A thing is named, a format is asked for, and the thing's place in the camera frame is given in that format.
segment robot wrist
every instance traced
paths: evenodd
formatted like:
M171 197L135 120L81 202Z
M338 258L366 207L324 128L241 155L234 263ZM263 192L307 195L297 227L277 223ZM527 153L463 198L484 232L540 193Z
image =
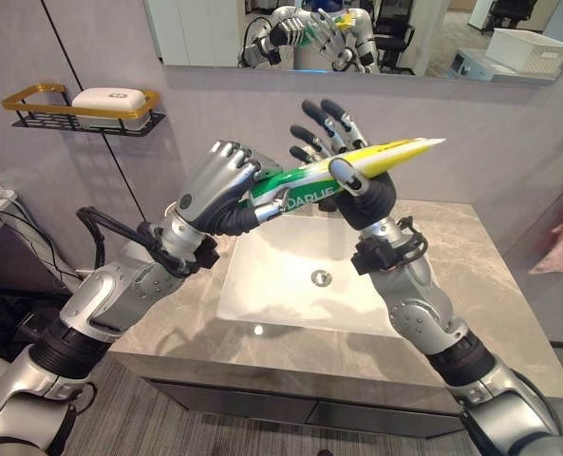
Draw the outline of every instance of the robot wrist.
M270 37L258 38L255 44L260 54L269 61L271 65L278 65L281 63L281 53L279 49L272 44Z
M190 225L186 224L184 230L174 233L176 238L181 238L181 234L190 235ZM219 255L216 252L217 242L210 236L199 234L200 240L197 248L191 253L191 258L186 255L178 255L176 249L166 249L165 240L169 241L169 235L160 226L153 227L151 223L142 222L138 226L138 233L151 239L151 245L146 247L150 256L160 264L165 271L176 278L185 278L196 273L200 268L211 269ZM187 244L188 239L181 239L182 244Z
M364 231L368 229L371 231L375 228L382 229L383 224L388 225L389 223L383 223L382 220L367 227ZM407 229L411 233L409 237L406 237L405 242L397 246L393 246L387 236L380 237L367 231L372 236L362 239L357 244L357 253L351 259L360 276L374 271L388 271L392 268L401 267L424 256L428 242L422 233L414 228L412 217L401 218L397 228L400 232Z
M338 60L331 64L334 71L347 71L354 63L357 55L350 47L345 47L339 54Z

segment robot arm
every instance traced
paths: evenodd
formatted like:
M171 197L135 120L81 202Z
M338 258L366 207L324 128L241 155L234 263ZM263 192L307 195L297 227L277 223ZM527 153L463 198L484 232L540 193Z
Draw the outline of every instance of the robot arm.
M369 15L362 9L337 12L344 14L352 24L348 30L355 37L355 49L348 47L345 34L334 19L322 9L309 12L296 7L280 7L271 15L273 27L264 27L245 46L239 55L239 63L255 68L264 62L277 65L281 62L281 46L298 47L305 43L327 59L334 71L377 72L378 51L369 22Z
M344 109L330 101L322 107L352 135L347 143L367 145ZM352 259L357 272L370 275L393 328L427 358L463 406L460 418L481 454L563 455L558 422L540 392L454 315L432 280L426 239L411 218L396 223L389 216L396 194L388 174L369 180L341 158L328 167L346 190L335 197L336 206L361 233Z
M71 402L111 344L188 276L215 263L216 242L207 234L245 233L284 211L285 193L254 208L237 204L280 170L241 144L216 142L164 219L142 225L118 260L90 275L1 376L0 443L59 454L76 417Z
M281 63L279 48L298 46L304 38L304 18L294 14L295 11L295 7L280 7L273 11L269 24L274 26L261 29L252 43L241 49L239 64L243 67L256 68L264 62L269 62L271 65Z

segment white wall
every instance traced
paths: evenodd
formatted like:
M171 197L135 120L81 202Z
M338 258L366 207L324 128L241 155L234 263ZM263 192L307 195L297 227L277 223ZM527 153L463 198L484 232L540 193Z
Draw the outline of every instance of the white wall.
M242 0L147 0L145 6L166 65L236 67Z
M435 38L440 31L443 16L448 10L450 0L416 0L412 7L410 24L416 31L410 46L405 50L400 67L412 68L418 76L423 76L428 66Z

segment countertop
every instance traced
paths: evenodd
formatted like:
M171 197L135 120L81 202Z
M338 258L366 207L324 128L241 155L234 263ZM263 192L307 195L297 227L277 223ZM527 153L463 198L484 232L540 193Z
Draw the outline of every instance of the countertop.
M296 215L340 217L303 207ZM563 398L563 370L494 243L467 204L399 200L429 241L440 286L491 352ZM130 370L170 382L264 390L389 407L458 411L439 376L395 337L263 325L216 318L235 239L220 260L156 304L112 351Z

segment soap dish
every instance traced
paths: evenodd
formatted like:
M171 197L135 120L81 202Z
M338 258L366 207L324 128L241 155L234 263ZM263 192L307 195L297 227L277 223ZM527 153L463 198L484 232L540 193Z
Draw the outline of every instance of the soap dish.
M65 104L27 104L26 98L39 92L59 92ZM15 111L19 121L12 126L24 128L44 128L51 130L82 131L86 133L105 133L106 135L121 135L142 137L165 118L164 114L153 112L153 107L160 100L159 94L152 90L142 90L145 103L130 111L114 109L100 109L92 107L72 106L66 94L66 88L61 84L31 85L2 101L2 106ZM125 123L130 123L149 115L150 119L138 130L126 128ZM118 126L90 126L85 127L79 122L77 116L92 116L107 118L116 121Z

